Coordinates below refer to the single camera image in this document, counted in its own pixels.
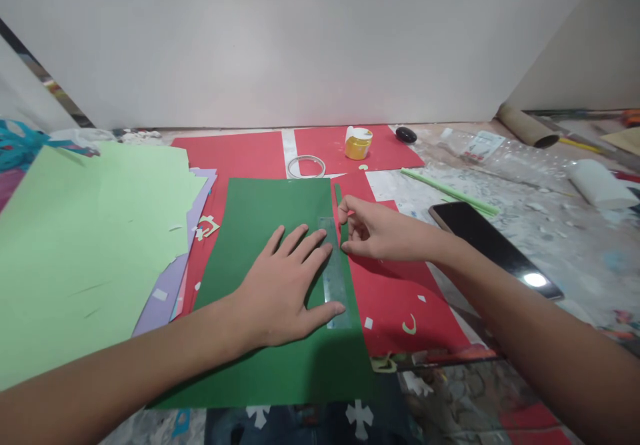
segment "clear ruler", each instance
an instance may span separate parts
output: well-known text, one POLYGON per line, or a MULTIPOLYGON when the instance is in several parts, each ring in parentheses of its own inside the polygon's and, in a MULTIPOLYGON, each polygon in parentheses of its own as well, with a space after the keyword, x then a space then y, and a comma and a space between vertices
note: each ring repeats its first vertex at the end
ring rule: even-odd
POLYGON ((343 275, 340 243, 335 233, 335 220, 333 217, 318 218, 318 228, 326 230, 327 237, 325 243, 333 246, 333 251, 327 262, 327 266, 322 272, 322 282, 325 288, 325 303, 340 302, 345 306, 345 312, 333 318, 327 328, 351 328, 349 319, 349 302, 347 301, 347 289, 345 287, 345 277, 343 275))

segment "smartphone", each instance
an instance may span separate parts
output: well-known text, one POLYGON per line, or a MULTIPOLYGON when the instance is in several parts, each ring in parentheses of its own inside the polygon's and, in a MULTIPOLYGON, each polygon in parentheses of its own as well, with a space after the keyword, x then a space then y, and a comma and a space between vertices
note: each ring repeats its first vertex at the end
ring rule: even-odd
POLYGON ((564 298, 562 291, 498 232, 471 205, 463 201, 429 208, 440 228, 463 238, 493 263, 549 300, 564 298))

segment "clear plastic bottle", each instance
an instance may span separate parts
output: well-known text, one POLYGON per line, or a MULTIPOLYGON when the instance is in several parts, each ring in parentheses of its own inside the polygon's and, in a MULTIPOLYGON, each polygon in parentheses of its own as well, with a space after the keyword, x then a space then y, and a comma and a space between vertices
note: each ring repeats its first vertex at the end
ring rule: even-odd
POLYGON ((488 131, 474 135, 451 128, 442 132, 438 146, 502 178, 555 191, 571 191, 567 169, 575 162, 548 149, 530 147, 488 131))

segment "yellow paint jar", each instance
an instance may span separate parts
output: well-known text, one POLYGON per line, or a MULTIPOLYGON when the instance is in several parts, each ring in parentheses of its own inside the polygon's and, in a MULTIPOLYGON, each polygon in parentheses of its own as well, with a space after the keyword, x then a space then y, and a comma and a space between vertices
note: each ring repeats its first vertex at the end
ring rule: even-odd
POLYGON ((347 128, 345 138, 345 155, 347 158, 360 160, 367 157, 373 133, 366 128, 347 128))

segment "white wall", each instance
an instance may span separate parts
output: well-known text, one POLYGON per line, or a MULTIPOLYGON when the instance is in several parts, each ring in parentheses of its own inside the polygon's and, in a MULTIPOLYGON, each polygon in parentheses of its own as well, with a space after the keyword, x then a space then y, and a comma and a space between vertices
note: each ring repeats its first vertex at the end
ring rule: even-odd
POLYGON ((582 0, 509 102, 520 109, 640 107, 640 0, 582 0))
POLYGON ((0 37, 0 118, 47 133, 78 128, 73 118, 0 37))
POLYGON ((579 0, 0 0, 98 127, 493 117, 579 0))

